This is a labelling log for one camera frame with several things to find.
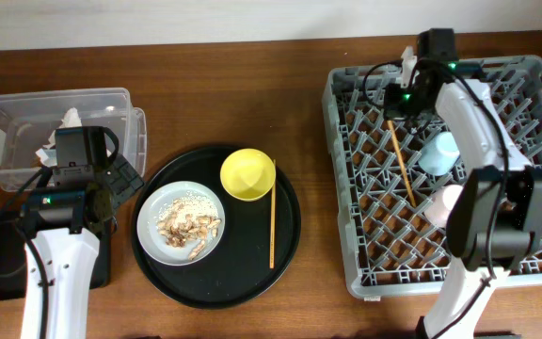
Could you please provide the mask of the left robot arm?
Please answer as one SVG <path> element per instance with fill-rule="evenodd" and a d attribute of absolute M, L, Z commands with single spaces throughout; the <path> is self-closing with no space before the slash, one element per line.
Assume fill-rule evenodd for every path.
<path fill-rule="evenodd" d="M 55 131 L 56 165 L 26 182 L 18 233 L 24 242 L 26 292 L 23 338 L 83 338 L 88 293 L 100 236 L 118 208 L 144 185 L 111 129 Z"/>

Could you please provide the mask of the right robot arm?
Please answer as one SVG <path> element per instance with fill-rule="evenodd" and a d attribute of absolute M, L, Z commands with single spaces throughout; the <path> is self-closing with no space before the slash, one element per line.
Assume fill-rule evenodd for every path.
<path fill-rule="evenodd" d="M 386 121 L 436 115 L 454 136 L 467 180 L 446 222 L 452 255 L 419 338 L 471 338 L 492 294 L 542 236 L 542 169 L 509 137 L 482 66 L 462 62 L 451 28 L 417 38 L 417 55 L 399 61 L 400 84 L 385 88 Z"/>

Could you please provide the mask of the pink cup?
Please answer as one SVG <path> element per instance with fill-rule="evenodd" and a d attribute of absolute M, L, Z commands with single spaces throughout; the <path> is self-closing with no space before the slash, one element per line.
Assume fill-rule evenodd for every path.
<path fill-rule="evenodd" d="M 439 189 L 430 197 L 431 203 L 423 212 L 426 218 L 435 226 L 445 228 L 462 191 L 461 185 L 449 185 Z"/>

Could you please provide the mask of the yellow bowl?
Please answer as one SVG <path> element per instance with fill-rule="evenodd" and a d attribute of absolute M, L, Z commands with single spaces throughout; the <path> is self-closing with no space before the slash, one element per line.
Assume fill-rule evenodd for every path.
<path fill-rule="evenodd" d="M 228 155 L 220 168 L 220 182 L 235 199 L 254 202 L 270 192 L 276 182 L 274 161 L 264 152 L 245 148 Z"/>

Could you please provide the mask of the round black serving tray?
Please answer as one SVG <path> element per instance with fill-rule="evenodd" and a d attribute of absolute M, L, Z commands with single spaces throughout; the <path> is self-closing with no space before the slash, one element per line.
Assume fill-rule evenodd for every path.
<path fill-rule="evenodd" d="M 136 201 L 132 220 L 132 247 L 145 277 L 161 293 L 201 309 L 228 308 L 258 297 L 270 288 L 291 263 L 298 247 L 301 216 L 295 191 L 277 172 L 275 265 L 269 266 L 271 197 L 242 202 L 225 191 L 220 168 L 236 146 L 205 146 L 182 153 L 161 167 L 145 184 Z M 212 253 L 186 266 L 168 266 L 154 260 L 137 236 L 138 213 L 153 192 L 178 181 L 210 188 L 226 214 L 226 230 Z"/>

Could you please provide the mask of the grey plate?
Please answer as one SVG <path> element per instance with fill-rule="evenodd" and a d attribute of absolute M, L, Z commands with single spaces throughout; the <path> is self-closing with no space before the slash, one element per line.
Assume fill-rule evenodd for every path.
<path fill-rule="evenodd" d="M 187 259 L 192 246 L 188 245 L 186 249 L 173 249 L 166 245 L 165 238 L 157 232 L 156 228 L 156 221 L 159 218 L 159 214 L 173 200 L 184 195 L 201 195 L 210 198 L 214 202 L 219 216 L 223 219 L 220 225 L 219 236 L 212 240 L 208 247 L 194 261 Z M 155 189 L 145 200 L 137 217 L 137 237 L 144 251 L 155 261 L 167 266 L 187 266 L 196 263 L 214 251 L 223 235 L 225 220 L 223 205 L 211 189 L 194 182 L 180 181 Z"/>

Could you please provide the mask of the blue cup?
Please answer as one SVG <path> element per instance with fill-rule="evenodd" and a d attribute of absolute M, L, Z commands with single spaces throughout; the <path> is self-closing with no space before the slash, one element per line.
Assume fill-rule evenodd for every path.
<path fill-rule="evenodd" d="M 460 151 L 451 132 L 440 132 L 421 149 L 418 165 L 430 175 L 442 176 L 455 164 Z"/>

